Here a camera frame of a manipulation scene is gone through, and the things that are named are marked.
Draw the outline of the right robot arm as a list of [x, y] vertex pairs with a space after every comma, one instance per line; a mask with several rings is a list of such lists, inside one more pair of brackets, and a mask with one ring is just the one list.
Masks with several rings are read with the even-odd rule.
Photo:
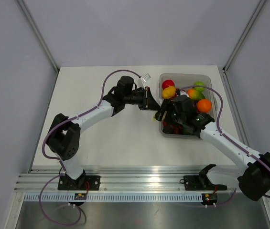
[[199, 172], [199, 185], [210, 189], [213, 185], [238, 187], [251, 200], [257, 201], [270, 190], [270, 153], [261, 154], [221, 129], [207, 113], [198, 113], [186, 95], [164, 100], [154, 118], [167, 124], [180, 125], [187, 132], [210, 143], [237, 166], [220, 169], [214, 164]]

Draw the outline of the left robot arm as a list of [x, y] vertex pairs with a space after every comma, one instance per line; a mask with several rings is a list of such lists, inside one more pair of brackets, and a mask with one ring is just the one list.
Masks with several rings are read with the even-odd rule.
[[139, 79], [139, 87], [135, 88], [132, 77], [122, 76], [96, 106], [73, 117], [63, 114], [55, 116], [46, 144], [61, 160], [65, 171], [59, 178], [58, 190], [99, 189], [100, 177], [86, 175], [76, 156], [80, 135], [96, 123], [116, 115], [127, 104], [137, 105], [140, 110], [159, 110], [160, 105], [150, 90], [150, 78], [149, 74], [143, 75]]

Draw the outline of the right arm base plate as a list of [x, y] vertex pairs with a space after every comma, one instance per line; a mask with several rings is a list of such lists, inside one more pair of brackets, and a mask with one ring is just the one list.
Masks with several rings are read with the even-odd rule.
[[207, 176], [186, 175], [180, 179], [180, 183], [184, 185], [186, 191], [226, 191], [225, 185], [212, 184]]

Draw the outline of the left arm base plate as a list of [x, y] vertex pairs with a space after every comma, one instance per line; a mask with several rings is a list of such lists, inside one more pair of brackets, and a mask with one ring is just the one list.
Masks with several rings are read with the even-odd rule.
[[73, 180], [69, 176], [61, 176], [57, 189], [60, 191], [98, 191], [100, 178], [100, 176], [85, 175]]

